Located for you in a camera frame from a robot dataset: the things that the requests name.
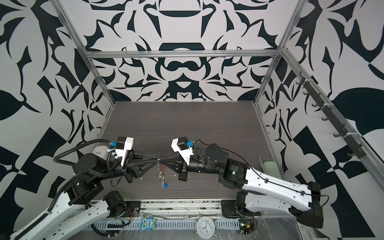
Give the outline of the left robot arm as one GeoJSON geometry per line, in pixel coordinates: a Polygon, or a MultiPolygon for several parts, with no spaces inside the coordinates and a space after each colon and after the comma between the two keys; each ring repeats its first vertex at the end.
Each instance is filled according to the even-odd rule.
{"type": "Polygon", "coordinates": [[[96,204],[90,204],[104,189],[102,181],[125,178],[131,183],[159,162],[154,156],[136,155],[130,150],[122,158],[111,149],[105,160],[89,153],[77,163],[61,159],[68,154],[70,151],[59,154],[54,162],[71,166],[74,176],[58,190],[47,209],[20,230],[1,235],[2,240],[66,240],[98,220],[118,217],[126,208],[118,191],[111,191],[96,204]]]}

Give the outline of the keyring with chain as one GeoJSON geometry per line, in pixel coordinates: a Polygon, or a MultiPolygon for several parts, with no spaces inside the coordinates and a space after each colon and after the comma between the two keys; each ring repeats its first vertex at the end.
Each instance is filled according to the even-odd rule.
{"type": "Polygon", "coordinates": [[[164,175],[164,171],[162,170],[160,159],[157,161],[157,163],[158,163],[158,172],[157,172],[158,180],[162,186],[164,183],[166,183],[165,175],[164,175]]]}

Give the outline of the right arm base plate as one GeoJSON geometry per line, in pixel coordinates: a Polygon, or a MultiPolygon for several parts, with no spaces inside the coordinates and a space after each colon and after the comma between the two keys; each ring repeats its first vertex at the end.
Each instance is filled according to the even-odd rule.
{"type": "Polygon", "coordinates": [[[235,200],[221,200],[222,215],[227,219],[243,218],[244,215],[240,214],[235,208],[235,200]]]}

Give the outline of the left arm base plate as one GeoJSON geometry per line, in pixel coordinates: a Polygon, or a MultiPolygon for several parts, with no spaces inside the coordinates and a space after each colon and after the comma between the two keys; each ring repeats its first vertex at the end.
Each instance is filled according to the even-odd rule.
{"type": "Polygon", "coordinates": [[[125,201],[121,218],[135,218],[140,215],[141,201],[125,201]]]}

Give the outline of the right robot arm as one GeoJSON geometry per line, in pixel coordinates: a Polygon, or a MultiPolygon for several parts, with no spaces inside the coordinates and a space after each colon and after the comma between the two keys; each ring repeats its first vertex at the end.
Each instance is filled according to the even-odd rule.
{"type": "Polygon", "coordinates": [[[281,212],[295,217],[302,225],[323,227],[323,195],[318,183],[295,184],[269,176],[246,162],[231,159],[216,144],[209,145],[200,157],[194,157],[192,150],[178,153],[179,156],[161,159],[160,163],[177,172],[181,181],[186,181],[190,172],[217,175],[224,187],[239,190],[235,203],[239,211],[281,212]]]}

